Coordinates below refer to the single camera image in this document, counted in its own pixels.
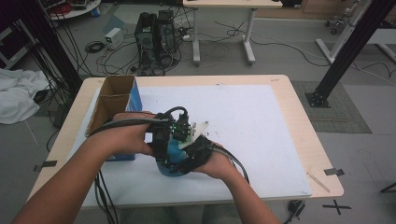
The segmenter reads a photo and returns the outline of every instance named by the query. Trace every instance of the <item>black tape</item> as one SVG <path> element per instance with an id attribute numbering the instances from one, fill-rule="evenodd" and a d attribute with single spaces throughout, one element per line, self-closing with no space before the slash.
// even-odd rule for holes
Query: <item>black tape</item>
<path id="1" fill-rule="evenodd" d="M 56 163 L 58 161 L 43 161 L 43 164 L 41 165 L 41 167 L 52 167 L 52 166 L 56 166 Z"/>
<path id="2" fill-rule="evenodd" d="M 324 170 L 324 173 L 325 173 L 326 175 L 337 175 L 337 176 L 340 176 L 340 175 L 344 175 L 344 174 L 345 174 L 344 171 L 343 171 L 343 169 L 337 170 L 337 169 L 335 169 L 335 168 Z"/>
<path id="3" fill-rule="evenodd" d="M 41 166 L 36 165 L 33 171 L 40 172 L 43 167 L 53 167 L 56 166 L 56 163 L 57 161 L 43 161 L 43 164 L 41 164 Z"/>
<path id="4" fill-rule="evenodd" d="M 339 216 L 341 216 L 340 209 L 352 209 L 349 206 L 338 205 L 336 200 L 332 200 L 332 201 L 334 202 L 334 205 L 323 204 L 322 207 L 324 207 L 324 208 L 335 208 L 337 210 L 337 213 L 338 213 Z"/>

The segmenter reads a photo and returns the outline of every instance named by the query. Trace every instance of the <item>white sheet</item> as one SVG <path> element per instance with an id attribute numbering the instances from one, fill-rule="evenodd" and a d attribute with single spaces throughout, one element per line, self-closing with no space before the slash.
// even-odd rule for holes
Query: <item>white sheet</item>
<path id="1" fill-rule="evenodd" d="M 289 199 L 312 194 L 270 86 L 139 87 L 139 92 L 144 110 L 158 113 L 182 105 L 189 111 L 190 122 L 208 120 L 208 138 L 224 145 L 243 163 L 259 197 Z M 68 158 L 86 139 L 97 94 Z M 233 198 L 217 179 L 199 173 L 164 176 L 153 158 L 139 154 L 135 161 L 105 162 L 102 172 L 116 205 L 207 203 Z M 83 206 L 97 206 L 93 188 Z"/>
<path id="2" fill-rule="evenodd" d="M 31 117 L 39 108 L 33 98 L 48 87 L 43 72 L 0 69 L 0 123 L 12 124 Z"/>

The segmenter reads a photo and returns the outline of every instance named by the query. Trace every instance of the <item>wooden table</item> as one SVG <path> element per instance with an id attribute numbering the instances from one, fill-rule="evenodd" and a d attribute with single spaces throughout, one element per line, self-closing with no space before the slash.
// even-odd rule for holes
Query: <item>wooden table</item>
<path id="1" fill-rule="evenodd" d="M 103 78 L 86 79 L 52 147 L 47 161 L 57 161 L 54 167 L 44 167 L 35 182 L 30 197 L 37 192 L 66 163 L 81 122 L 90 106 L 94 92 Z M 193 76 L 137 77 L 140 87 L 199 86 L 217 83 L 230 85 L 270 85 L 290 131 L 290 137 L 312 189 L 312 198 L 341 196 L 344 189 L 336 175 L 325 175 L 332 165 L 318 140 L 304 109 L 286 76 Z"/>
<path id="2" fill-rule="evenodd" d="M 254 15 L 256 13 L 257 8 L 280 8 L 282 7 L 282 3 L 280 1 L 274 2 L 272 0 L 183 0 L 183 5 L 185 7 L 193 7 L 195 10 L 193 11 L 193 29 L 194 29 L 194 38 L 192 40 L 192 52 L 193 52 L 193 61 L 198 66 L 201 61 L 200 51 L 199 51 L 199 38 L 198 38 L 198 22 L 197 22 L 197 11 L 199 7 L 239 7 L 239 8 L 249 8 L 248 15 L 248 25 L 246 35 L 243 39 L 243 44 L 247 53 L 247 58 L 250 64 L 255 63 L 256 59 L 254 58 L 253 50 L 250 46 L 250 34 L 253 27 Z"/>

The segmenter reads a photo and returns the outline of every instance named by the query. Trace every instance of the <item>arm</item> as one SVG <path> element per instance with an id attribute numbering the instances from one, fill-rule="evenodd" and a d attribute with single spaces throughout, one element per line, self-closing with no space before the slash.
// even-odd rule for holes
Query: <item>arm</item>
<path id="1" fill-rule="evenodd" d="M 242 223 L 279 223 L 229 159 L 213 152 L 209 161 L 195 171 L 221 179 L 230 190 Z"/>
<path id="2" fill-rule="evenodd" d="M 143 113 L 114 119 L 152 118 Z M 105 160 L 115 153 L 151 154 L 144 143 L 149 125 L 109 129 L 89 137 L 75 155 L 22 208 L 13 223 L 73 223 Z"/>

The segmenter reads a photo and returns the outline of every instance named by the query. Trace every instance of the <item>floor mat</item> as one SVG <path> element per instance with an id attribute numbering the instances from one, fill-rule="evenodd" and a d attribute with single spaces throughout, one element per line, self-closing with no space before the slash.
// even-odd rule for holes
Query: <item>floor mat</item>
<path id="1" fill-rule="evenodd" d="M 328 98 L 330 108 L 311 107 L 306 100 L 305 93 L 313 92 L 318 82 L 292 81 L 291 84 L 316 132 L 372 133 L 341 83 Z"/>

